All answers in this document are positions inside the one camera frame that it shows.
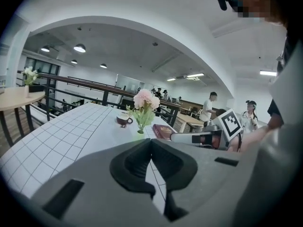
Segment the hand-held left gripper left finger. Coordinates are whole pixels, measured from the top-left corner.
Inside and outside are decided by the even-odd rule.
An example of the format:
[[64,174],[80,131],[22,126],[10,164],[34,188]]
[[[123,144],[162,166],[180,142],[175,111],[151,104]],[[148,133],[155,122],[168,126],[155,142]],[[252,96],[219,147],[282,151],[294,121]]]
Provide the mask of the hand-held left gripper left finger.
[[152,198],[155,187],[145,181],[152,157],[150,143],[150,139],[135,141],[133,147],[111,160],[109,170],[113,179],[127,191],[146,193]]

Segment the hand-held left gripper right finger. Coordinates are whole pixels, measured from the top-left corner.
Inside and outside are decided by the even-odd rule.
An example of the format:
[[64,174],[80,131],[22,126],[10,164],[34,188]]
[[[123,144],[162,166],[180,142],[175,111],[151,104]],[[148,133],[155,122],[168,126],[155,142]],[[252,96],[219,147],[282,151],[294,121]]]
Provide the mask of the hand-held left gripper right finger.
[[164,216],[175,221],[187,215],[188,212],[175,203],[172,192],[185,189],[190,184],[197,173],[197,162],[160,140],[151,140],[151,159],[166,184]]

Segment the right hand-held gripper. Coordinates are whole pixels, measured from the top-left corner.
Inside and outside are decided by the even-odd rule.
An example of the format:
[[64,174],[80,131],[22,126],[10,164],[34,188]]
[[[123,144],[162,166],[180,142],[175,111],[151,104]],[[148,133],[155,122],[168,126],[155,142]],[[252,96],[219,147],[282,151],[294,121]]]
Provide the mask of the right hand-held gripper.
[[228,150],[231,141],[237,136],[240,138],[237,149],[240,149],[242,126],[235,112],[230,109],[209,121],[201,132],[173,133],[170,140],[200,148]]

